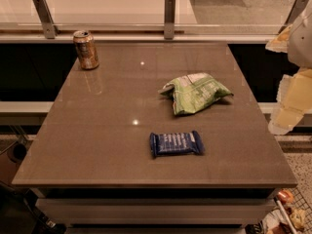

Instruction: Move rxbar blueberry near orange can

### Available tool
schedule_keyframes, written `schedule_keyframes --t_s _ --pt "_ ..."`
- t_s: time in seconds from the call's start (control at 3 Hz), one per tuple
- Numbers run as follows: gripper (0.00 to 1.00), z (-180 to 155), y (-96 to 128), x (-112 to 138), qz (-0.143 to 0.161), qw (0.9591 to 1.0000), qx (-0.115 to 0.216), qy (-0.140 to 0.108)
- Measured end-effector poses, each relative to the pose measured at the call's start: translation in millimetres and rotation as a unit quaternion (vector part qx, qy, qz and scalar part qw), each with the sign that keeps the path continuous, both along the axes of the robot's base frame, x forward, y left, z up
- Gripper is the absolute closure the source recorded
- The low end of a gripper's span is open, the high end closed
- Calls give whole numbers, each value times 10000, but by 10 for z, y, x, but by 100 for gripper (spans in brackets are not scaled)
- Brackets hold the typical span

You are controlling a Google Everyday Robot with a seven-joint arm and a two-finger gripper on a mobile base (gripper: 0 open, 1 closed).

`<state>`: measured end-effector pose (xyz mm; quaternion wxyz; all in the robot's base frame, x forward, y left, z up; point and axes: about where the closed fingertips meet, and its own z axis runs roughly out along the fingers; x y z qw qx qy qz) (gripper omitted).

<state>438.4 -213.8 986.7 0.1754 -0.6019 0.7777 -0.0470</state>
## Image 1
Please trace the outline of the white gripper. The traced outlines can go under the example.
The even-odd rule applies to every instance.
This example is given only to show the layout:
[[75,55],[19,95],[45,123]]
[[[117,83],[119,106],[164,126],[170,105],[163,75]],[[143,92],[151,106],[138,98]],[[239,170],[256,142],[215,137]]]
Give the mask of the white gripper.
[[[312,7],[306,7],[265,49],[275,53],[288,52],[290,62],[312,67]],[[312,109],[312,69],[299,69],[294,76],[284,75],[278,89],[277,105],[270,116],[268,130],[282,136],[290,132]]]

